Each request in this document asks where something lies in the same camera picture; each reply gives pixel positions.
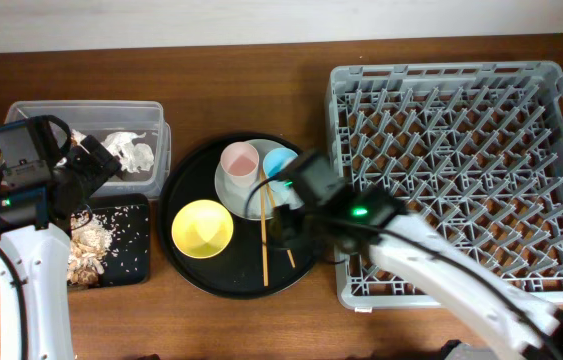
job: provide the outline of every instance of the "pink cup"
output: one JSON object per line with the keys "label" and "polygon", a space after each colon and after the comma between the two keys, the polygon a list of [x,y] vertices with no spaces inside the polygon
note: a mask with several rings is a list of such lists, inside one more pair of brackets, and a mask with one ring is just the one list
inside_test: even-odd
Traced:
{"label": "pink cup", "polygon": [[221,168],[234,185],[247,188],[258,178],[259,153],[248,143],[232,143],[221,153]]}

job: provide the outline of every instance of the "white wall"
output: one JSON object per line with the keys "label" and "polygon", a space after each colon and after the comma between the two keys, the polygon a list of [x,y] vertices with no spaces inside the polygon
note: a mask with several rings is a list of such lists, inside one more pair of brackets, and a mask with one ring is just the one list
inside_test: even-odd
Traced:
{"label": "white wall", "polygon": [[0,52],[563,32],[563,0],[0,0]]}

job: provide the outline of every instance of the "yellow bowl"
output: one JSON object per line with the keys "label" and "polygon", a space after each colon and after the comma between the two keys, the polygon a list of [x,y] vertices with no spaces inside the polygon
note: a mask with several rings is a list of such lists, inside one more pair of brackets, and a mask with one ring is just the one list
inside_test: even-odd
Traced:
{"label": "yellow bowl", "polygon": [[230,243],[234,224],[223,205],[211,200],[197,200],[184,206],[172,222],[174,246],[195,259],[219,254]]}

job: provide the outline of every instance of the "gray plastic dish rack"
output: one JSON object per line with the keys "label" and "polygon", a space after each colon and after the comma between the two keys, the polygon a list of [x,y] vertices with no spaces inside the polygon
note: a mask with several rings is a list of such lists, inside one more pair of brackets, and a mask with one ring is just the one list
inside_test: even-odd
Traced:
{"label": "gray plastic dish rack", "polygon": [[[357,190],[389,190],[502,279],[563,302],[557,64],[337,67],[325,105],[332,166]],[[362,256],[335,257],[347,308],[439,306]]]}

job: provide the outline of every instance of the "wooden stick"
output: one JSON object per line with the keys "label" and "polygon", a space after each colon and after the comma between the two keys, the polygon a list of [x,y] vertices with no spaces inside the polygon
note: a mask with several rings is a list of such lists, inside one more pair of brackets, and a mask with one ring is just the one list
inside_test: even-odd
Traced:
{"label": "wooden stick", "polygon": [[[265,189],[268,192],[268,197],[270,198],[270,204],[272,204],[272,208],[274,209],[277,207],[277,204],[274,203],[274,196],[272,194],[272,190],[270,190],[270,184],[265,184]],[[290,259],[290,264],[294,269],[296,266],[294,265],[294,257],[292,256],[292,250],[288,249],[288,259]]]}
{"label": "wooden stick", "polygon": [[[261,180],[265,179],[263,168],[261,169]],[[261,197],[261,251],[263,253],[263,286],[268,286],[268,245],[265,231],[265,194],[263,189],[259,190]]]}

